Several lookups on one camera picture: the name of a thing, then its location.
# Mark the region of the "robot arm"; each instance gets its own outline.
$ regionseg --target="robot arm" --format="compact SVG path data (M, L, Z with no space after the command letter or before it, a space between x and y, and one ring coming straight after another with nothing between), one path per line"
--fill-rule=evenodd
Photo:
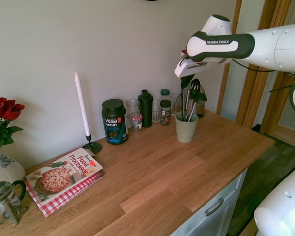
M213 15L200 32L191 36L183 57L175 69L180 78L207 70L212 63L225 64L232 59L295 72L295 24L231 35L230 20ZM295 109L295 88L292 93L290 100Z

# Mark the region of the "black candlestick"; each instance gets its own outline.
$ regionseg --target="black candlestick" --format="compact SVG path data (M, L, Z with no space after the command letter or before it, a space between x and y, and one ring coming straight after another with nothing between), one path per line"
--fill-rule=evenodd
M101 149L102 145L97 142L91 142L92 136L91 134L89 136L85 136L88 140L88 144L85 144L83 146L84 149L90 149L94 154L97 154Z

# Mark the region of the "french press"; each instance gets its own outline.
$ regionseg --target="french press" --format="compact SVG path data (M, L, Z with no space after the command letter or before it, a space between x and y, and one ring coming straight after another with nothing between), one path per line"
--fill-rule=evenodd
M18 197L13 188L17 184L22 188L20 197ZM28 210L21 202L25 196L25 191L26 187L23 181L17 180L12 184L0 182L0 225L5 221L12 221L14 225L19 223L23 212Z

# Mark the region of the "dark floor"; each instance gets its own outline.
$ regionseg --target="dark floor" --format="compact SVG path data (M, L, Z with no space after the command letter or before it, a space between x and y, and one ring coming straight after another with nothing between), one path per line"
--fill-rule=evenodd
M272 139L275 145L248 168L228 236L238 236L253 218L253 210L259 202L295 169L295 147Z

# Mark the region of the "cabinet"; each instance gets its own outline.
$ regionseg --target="cabinet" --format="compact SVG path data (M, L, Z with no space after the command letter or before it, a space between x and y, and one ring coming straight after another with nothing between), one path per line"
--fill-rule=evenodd
M171 236L225 236L246 172L234 179Z

